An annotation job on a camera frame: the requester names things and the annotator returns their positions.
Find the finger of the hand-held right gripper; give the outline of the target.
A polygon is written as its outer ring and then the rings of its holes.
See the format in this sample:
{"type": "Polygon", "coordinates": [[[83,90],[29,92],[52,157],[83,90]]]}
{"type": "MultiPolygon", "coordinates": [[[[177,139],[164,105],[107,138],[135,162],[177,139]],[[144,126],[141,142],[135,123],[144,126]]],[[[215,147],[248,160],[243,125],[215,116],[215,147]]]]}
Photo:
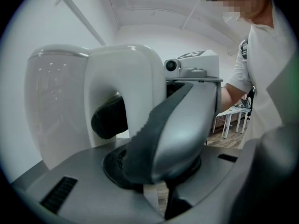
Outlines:
{"type": "Polygon", "coordinates": [[[91,127],[102,139],[110,139],[128,130],[126,108],[122,96],[115,96],[99,107],[92,116],[91,127]]]}

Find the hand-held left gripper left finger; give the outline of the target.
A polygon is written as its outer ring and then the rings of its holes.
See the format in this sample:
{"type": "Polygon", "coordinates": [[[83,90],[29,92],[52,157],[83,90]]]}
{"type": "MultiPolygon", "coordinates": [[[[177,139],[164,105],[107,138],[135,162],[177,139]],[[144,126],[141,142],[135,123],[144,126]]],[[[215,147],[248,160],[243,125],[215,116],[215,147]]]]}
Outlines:
{"type": "Polygon", "coordinates": [[[160,224],[164,218],[142,193],[122,189],[104,173],[102,161],[115,148],[129,142],[120,139],[80,151],[32,182],[13,182],[17,195],[42,222],[47,224],[160,224]],[[69,192],[53,213],[45,206],[50,193],[65,181],[69,192]]]}

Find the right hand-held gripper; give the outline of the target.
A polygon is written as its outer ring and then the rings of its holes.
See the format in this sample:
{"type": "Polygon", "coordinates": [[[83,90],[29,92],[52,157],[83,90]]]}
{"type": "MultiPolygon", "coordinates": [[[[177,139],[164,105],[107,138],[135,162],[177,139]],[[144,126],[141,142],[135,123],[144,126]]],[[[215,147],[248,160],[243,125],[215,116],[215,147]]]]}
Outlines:
{"type": "Polygon", "coordinates": [[[164,71],[167,81],[198,82],[185,83],[156,106],[131,139],[123,171],[132,183],[152,184],[183,174],[199,156],[215,113],[221,110],[222,79],[215,52],[166,60],[164,71]]]}

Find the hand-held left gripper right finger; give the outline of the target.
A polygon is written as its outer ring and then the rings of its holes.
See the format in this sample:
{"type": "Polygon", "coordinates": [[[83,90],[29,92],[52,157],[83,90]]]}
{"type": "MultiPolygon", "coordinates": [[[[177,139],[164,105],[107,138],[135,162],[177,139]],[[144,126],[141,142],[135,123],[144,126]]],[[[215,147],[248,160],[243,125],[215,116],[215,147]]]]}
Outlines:
{"type": "Polygon", "coordinates": [[[169,188],[167,221],[218,221],[221,195],[214,191],[237,161],[239,149],[204,146],[193,164],[166,181],[169,188]]]}

